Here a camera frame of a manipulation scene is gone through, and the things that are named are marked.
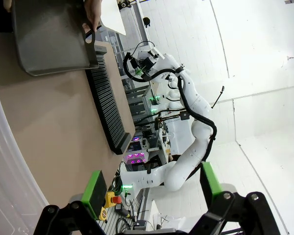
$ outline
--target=green light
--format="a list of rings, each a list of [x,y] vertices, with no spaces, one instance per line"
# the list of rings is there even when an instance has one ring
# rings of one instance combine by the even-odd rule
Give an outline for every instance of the green light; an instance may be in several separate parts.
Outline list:
[[[155,96],[155,97],[151,97],[151,98],[149,98],[150,100],[156,100],[156,99],[159,99],[160,98],[160,96]]]
[[[122,188],[133,188],[132,185],[123,185]]]

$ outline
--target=red button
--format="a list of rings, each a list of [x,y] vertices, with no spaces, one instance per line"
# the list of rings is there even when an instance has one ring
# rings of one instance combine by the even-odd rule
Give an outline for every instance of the red button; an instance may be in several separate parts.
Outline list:
[[[122,202],[122,199],[120,196],[117,196],[117,197],[111,198],[111,201],[115,204],[120,204]]]

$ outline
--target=transparent plastic bin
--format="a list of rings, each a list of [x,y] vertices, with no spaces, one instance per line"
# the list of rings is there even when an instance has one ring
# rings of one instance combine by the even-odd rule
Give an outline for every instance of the transparent plastic bin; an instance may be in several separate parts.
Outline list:
[[[0,102],[0,235],[33,234],[46,205]]]

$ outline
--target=white robotic arm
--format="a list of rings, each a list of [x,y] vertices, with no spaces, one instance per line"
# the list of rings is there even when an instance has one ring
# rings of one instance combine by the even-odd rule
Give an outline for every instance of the white robotic arm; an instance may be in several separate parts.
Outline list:
[[[147,74],[145,78],[150,77],[154,78],[153,81],[167,82],[166,75],[160,76],[160,74],[168,72],[174,73],[178,78],[181,104],[195,118],[192,123],[195,141],[176,162],[170,162],[149,172],[147,170],[121,172],[121,179],[123,184],[132,184],[137,193],[142,188],[155,187],[161,183],[164,183],[168,190],[176,191],[182,187],[191,173],[196,171],[200,162],[208,157],[217,129],[208,119],[211,109],[209,103],[196,91],[193,80],[177,61],[171,55],[161,55],[155,48],[147,54],[147,57],[140,57],[137,60],[138,62],[147,58],[154,60],[154,65],[145,71]]]

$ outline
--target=screw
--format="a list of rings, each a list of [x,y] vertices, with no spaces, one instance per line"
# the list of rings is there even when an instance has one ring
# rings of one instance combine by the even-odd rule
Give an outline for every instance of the screw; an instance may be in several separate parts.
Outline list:
[[[77,209],[77,208],[79,208],[79,205],[78,205],[77,203],[73,203],[73,204],[72,204],[72,208],[73,208],[73,209]]]
[[[48,212],[49,212],[50,214],[54,213],[54,211],[55,211],[55,209],[54,209],[53,207],[50,207],[50,208],[48,209]]]
[[[254,201],[256,201],[256,200],[259,199],[259,197],[258,197],[256,194],[253,194],[253,195],[251,196],[251,199],[254,200]]]
[[[228,199],[231,198],[231,194],[229,194],[228,192],[226,192],[226,193],[223,195],[223,197],[224,197],[226,200],[228,200]]]

